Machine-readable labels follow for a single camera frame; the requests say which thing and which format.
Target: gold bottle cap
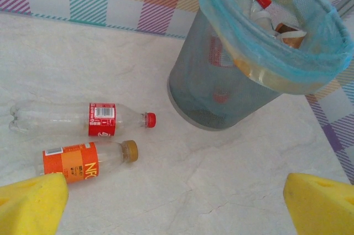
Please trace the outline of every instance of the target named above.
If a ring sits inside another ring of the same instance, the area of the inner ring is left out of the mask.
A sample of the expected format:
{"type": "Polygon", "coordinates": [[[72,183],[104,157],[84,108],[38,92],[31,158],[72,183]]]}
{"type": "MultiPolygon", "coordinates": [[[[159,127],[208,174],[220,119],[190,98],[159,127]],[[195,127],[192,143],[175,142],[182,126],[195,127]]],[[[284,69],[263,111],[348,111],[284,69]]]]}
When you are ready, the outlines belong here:
{"type": "Polygon", "coordinates": [[[127,154],[129,155],[129,162],[137,161],[138,157],[139,157],[137,143],[135,143],[134,140],[127,140],[127,141],[124,141],[124,143],[126,144],[127,149],[128,149],[127,154]]]}

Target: barcode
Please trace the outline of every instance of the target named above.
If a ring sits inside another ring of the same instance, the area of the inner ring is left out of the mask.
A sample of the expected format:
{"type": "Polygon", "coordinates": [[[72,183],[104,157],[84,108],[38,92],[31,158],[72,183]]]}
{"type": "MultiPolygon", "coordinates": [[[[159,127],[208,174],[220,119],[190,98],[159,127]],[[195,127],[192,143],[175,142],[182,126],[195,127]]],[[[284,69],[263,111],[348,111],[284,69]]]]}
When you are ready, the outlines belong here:
{"type": "Polygon", "coordinates": [[[95,108],[95,118],[113,118],[114,108],[95,108]]]}
{"type": "Polygon", "coordinates": [[[61,154],[63,152],[64,152],[63,148],[53,148],[53,149],[46,150],[45,155],[50,156],[50,155],[55,155],[55,154],[61,154]]]}

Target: yellow sponge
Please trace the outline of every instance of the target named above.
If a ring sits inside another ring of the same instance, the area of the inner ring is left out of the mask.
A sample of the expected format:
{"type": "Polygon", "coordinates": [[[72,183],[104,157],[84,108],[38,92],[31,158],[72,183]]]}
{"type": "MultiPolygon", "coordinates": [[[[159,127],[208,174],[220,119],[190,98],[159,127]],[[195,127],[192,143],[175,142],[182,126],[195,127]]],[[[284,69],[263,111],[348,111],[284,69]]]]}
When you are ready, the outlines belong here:
{"type": "Polygon", "coordinates": [[[292,173],[284,199],[299,235],[354,234],[354,186],[292,173]]]}
{"type": "Polygon", "coordinates": [[[62,174],[0,187],[0,235],[54,235],[67,198],[62,174]]]}

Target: checkered wall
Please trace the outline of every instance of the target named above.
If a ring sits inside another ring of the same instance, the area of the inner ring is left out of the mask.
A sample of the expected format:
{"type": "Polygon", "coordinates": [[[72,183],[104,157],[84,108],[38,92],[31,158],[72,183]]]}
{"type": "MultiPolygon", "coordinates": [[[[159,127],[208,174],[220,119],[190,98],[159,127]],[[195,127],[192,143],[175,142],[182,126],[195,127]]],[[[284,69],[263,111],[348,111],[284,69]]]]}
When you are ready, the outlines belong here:
{"type": "MultiPolygon", "coordinates": [[[[198,7],[198,0],[0,0],[2,11],[177,38],[187,35],[198,7]]],[[[345,23],[354,36],[354,15],[345,23]]],[[[354,184],[354,62],[307,99],[354,184]]]]}

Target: mesh trash can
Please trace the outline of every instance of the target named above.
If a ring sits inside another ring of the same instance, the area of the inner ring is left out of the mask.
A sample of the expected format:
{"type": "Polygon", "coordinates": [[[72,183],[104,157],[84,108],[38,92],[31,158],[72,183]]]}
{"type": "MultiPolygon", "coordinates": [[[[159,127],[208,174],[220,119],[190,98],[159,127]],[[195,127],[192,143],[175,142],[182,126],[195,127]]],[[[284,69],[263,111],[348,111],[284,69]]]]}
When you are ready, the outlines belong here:
{"type": "Polygon", "coordinates": [[[348,67],[353,43],[327,0],[272,0],[275,27],[307,32],[299,49],[275,40],[235,0],[199,0],[170,73],[170,99],[188,121],[225,129],[282,93],[315,92],[348,67]]]}

